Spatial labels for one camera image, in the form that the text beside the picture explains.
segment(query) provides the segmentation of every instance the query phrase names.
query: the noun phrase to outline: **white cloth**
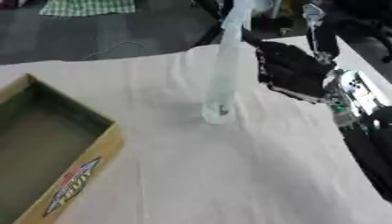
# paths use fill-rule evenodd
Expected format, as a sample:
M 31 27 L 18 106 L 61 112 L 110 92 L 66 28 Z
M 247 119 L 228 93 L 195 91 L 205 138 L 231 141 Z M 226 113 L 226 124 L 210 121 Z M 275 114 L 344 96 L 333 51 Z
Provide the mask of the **white cloth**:
M 304 37 L 279 41 L 306 46 Z M 339 44 L 341 67 L 366 72 L 391 93 Z M 241 46 L 236 122 L 205 123 L 200 107 L 216 51 L 0 67 L 0 87 L 35 74 L 122 128 L 122 151 L 57 223 L 391 223 L 392 207 L 355 163 L 328 108 L 256 85 L 250 46 Z

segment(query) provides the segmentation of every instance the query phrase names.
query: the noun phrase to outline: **wooden box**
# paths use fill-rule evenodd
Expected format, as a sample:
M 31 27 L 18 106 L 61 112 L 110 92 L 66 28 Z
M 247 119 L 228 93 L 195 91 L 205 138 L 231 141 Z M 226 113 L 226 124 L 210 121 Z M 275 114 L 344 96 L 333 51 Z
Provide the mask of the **wooden box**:
M 31 75 L 0 90 L 0 224 L 53 223 L 121 145 L 113 121 Z

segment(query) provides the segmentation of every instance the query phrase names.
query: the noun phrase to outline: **wires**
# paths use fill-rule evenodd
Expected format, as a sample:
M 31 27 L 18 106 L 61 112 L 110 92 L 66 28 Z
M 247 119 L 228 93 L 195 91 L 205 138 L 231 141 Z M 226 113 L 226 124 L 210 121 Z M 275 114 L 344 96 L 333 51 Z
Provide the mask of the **wires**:
M 103 50 L 103 51 L 100 51 L 100 52 L 93 52 L 93 53 L 90 53 L 89 55 L 83 57 L 81 60 L 88 60 L 88 59 L 94 57 L 95 55 L 100 55 L 100 54 L 108 53 L 108 52 L 110 52 L 111 50 L 115 49 L 116 47 L 122 46 L 122 45 L 126 45 L 126 44 L 132 44 L 132 45 L 135 45 L 135 46 L 140 46 L 140 47 L 142 47 L 144 50 L 148 50 L 148 48 L 147 48 L 146 46 L 141 45 L 141 44 L 138 44 L 138 43 L 133 42 L 133 41 L 131 41 L 131 40 L 128 40 L 128 41 L 123 41 L 123 42 L 117 43 L 117 44 L 115 44 L 115 45 L 112 45 L 110 48 L 108 48 L 108 49 L 106 49 L 106 50 Z

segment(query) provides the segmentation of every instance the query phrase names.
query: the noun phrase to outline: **plastic bottle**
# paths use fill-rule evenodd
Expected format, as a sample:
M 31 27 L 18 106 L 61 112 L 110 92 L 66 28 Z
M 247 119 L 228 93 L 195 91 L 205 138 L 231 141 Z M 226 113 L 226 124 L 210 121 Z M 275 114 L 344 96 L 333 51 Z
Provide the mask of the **plastic bottle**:
M 243 2 L 235 4 L 235 2 L 234 8 L 223 24 L 225 31 L 202 109 L 205 120 L 216 125 L 232 122 L 235 119 L 236 75 L 242 40 L 242 25 L 252 10 L 252 6 L 249 4 L 246 5 Z

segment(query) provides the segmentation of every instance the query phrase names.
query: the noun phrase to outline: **clear plastic bottle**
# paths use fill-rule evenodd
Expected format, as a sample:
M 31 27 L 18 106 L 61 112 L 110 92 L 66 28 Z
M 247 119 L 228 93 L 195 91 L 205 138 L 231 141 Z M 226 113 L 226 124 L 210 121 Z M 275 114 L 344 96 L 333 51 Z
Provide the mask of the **clear plastic bottle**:
M 235 119 L 235 88 L 241 35 L 241 27 L 226 25 L 202 109 L 202 115 L 208 123 L 220 125 Z

